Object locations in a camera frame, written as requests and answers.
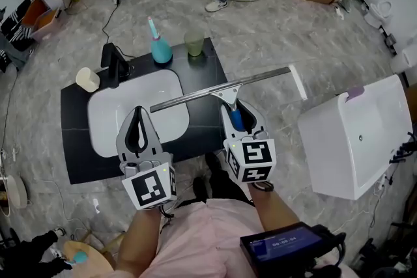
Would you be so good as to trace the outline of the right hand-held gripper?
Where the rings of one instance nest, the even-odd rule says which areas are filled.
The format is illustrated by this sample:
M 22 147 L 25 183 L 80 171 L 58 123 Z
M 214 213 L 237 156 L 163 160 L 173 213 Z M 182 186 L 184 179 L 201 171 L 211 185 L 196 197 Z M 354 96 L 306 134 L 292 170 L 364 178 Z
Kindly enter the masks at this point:
M 264 116 L 252 104 L 238 99 L 236 110 L 225 104 L 221 106 L 221 117 L 226 138 L 225 160 L 236 180 L 269 181 L 276 166 L 276 151 L 274 140 L 266 132 Z

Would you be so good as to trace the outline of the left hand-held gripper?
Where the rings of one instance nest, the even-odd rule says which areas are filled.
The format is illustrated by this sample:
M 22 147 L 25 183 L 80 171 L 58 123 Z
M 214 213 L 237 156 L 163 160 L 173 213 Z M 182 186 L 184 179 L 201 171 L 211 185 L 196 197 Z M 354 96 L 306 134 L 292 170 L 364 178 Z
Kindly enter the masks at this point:
M 177 200 L 171 154 L 163 152 L 145 108 L 137 106 L 126 116 L 116 138 L 116 147 L 120 169 L 125 175 L 122 184 L 136 210 L 148 210 Z

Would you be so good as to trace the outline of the metal squeegee with blue handle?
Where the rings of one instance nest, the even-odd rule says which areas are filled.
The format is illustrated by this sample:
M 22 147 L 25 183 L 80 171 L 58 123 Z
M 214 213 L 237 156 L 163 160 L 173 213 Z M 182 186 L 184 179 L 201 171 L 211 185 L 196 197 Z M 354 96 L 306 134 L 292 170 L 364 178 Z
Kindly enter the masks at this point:
M 186 102 L 191 102 L 193 100 L 197 100 L 202 97 L 211 95 L 219 98 L 229 106 L 232 114 L 232 125 L 235 127 L 236 130 L 243 131 L 244 125 L 242 121 L 242 116 L 240 115 L 240 112 L 237 109 L 237 96 L 241 86 L 250 83 L 255 83 L 264 79 L 281 76 L 284 74 L 290 74 L 291 72 L 292 68 L 290 66 L 286 66 L 283 68 L 278 68 L 276 70 L 263 72 L 261 74 L 255 74 L 241 79 L 236 79 L 227 83 L 222 83 L 220 85 L 201 89 L 196 92 L 192 92 L 184 96 L 168 100 L 166 102 L 152 105 L 150 106 L 150 112 L 155 113 L 164 109 L 168 109 L 170 107 L 174 107 L 176 105 L 185 104 Z

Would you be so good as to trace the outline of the person's left forearm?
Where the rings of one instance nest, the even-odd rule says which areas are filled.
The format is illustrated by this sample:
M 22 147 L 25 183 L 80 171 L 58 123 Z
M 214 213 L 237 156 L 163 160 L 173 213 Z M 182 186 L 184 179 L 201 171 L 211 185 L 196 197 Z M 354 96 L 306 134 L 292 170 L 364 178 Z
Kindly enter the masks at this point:
M 119 247 L 116 270 L 139 277 L 156 256 L 160 233 L 159 209 L 138 210 Z

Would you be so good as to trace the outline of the person's right forearm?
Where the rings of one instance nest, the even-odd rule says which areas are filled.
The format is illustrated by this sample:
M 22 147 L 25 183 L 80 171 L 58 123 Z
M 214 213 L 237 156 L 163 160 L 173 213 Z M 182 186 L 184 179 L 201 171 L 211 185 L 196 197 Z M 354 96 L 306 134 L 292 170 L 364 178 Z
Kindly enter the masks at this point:
M 280 229 L 300 221 L 274 190 L 263 191 L 253 184 L 249 184 L 248 189 L 265 231 Z

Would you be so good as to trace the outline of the person's right black shoe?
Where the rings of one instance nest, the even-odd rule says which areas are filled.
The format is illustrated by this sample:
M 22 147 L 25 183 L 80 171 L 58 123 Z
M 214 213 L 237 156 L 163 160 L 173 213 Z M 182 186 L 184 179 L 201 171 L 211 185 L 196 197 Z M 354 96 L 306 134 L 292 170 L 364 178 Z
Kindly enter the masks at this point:
M 222 169 L 221 162 L 217 155 L 213 152 L 205 154 L 205 162 L 211 171 L 211 175 L 215 178 L 223 177 L 224 170 Z

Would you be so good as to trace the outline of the black table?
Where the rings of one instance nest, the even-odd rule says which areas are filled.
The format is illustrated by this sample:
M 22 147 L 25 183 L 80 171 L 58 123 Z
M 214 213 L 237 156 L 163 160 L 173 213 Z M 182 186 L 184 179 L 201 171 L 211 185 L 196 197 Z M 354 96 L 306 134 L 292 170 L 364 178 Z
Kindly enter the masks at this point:
M 171 70 L 179 77 L 184 94 L 226 83 L 226 76 L 211 39 L 204 40 L 203 53 L 198 57 L 188 56 L 183 44 L 173 46 L 172 50 L 171 62 L 163 66 L 154 62 L 151 54 L 130 60 L 132 71 L 127 81 L 160 70 Z M 100 79 L 96 92 L 108 88 L 103 83 Z M 61 91 L 63 150 L 71 184 L 122 175 L 117 155 L 104 158 L 92 146 L 87 108 L 93 94 L 75 83 Z M 217 151 L 221 149 L 225 138 L 220 120 L 219 99 L 206 96 L 185 104 L 190 116 L 187 130 L 180 138 L 162 143 L 162 148 L 173 155 L 175 163 Z

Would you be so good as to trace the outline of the green translucent cup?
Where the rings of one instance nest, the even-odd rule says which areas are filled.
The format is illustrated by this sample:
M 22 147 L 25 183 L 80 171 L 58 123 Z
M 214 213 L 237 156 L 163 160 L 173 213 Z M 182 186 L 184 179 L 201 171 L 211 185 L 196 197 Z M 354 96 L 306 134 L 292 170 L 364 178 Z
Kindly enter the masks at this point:
M 189 30 L 184 34 L 184 43 L 190 56 L 196 57 L 201 54 L 204 38 L 204 33 L 198 29 Z

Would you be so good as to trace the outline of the teal bottle with long nozzle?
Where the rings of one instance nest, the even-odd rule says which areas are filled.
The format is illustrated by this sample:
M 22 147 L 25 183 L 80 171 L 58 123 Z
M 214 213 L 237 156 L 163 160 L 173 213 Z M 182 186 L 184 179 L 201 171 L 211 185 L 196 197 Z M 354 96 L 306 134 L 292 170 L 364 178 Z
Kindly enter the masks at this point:
M 156 26 L 151 17 L 148 17 L 148 23 L 149 23 L 149 27 L 151 29 L 151 35 L 152 35 L 152 40 L 151 40 L 152 58 L 158 64 L 166 64 L 173 57 L 171 46 L 157 31 Z

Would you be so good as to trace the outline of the purple tape strip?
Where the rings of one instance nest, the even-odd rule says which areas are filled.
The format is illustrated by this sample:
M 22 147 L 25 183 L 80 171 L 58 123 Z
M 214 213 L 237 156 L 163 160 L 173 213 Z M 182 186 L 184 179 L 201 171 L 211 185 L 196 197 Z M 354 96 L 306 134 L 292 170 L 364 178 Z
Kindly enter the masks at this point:
M 365 91 L 364 86 L 353 87 L 347 91 L 347 97 L 345 102 L 348 102 L 356 97 L 361 96 Z

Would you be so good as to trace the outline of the wooden stool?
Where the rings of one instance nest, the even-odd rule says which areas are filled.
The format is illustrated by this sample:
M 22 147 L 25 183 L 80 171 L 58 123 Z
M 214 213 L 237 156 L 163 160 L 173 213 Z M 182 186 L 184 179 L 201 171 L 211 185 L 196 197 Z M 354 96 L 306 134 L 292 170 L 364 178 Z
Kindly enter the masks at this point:
M 63 245 L 63 253 L 67 260 L 72 260 L 78 251 L 88 255 L 88 261 L 72 267 L 72 278 L 98 278 L 114 271 L 111 262 L 94 247 L 77 241 L 67 241 Z

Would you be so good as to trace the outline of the round white disc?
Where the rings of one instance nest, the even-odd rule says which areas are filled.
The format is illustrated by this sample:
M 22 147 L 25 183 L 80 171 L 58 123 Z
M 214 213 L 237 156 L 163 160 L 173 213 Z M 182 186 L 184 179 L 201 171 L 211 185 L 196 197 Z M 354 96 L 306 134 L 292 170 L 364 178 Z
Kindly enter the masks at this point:
M 20 176 L 9 175 L 7 177 L 7 191 L 9 200 L 15 208 L 23 209 L 27 207 L 27 191 Z

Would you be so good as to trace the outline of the pink storage box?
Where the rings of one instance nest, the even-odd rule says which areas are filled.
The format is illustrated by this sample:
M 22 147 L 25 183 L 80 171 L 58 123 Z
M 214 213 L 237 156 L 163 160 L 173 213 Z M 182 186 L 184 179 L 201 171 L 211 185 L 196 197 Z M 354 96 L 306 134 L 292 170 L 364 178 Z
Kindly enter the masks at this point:
M 31 38 L 37 42 L 41 42 L 49 35 L 56 33 L 62 27 L 63 18 L 64 15 L 61 8 L 49 9 L 36 19 Z

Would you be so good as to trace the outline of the white toilet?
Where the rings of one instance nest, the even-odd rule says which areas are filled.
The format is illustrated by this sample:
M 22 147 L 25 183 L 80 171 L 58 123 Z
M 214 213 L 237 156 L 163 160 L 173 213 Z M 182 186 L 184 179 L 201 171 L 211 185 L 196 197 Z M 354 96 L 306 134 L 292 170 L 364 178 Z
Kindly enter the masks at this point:
M 377 4 L 371 3 L 368 12 L 364 15 L 365 21 L 372 27 L 379 27 L 390 22 L 392 17 L 392 3 L 381 1 Z
M 400 74 L 417 65 L 417 44 L 405 47 L 390 60 L 393 73 Z

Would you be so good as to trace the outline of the striped bag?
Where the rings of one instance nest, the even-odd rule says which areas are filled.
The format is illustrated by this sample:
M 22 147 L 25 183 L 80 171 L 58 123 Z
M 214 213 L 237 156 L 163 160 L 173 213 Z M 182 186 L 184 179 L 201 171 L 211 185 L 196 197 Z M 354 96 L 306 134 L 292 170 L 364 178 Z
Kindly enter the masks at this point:
M 1 24 L 0 31 L 9 42 L 31 39 L 31 28 L 24 27 L 22 20 L 33 1 L 24 0 Z

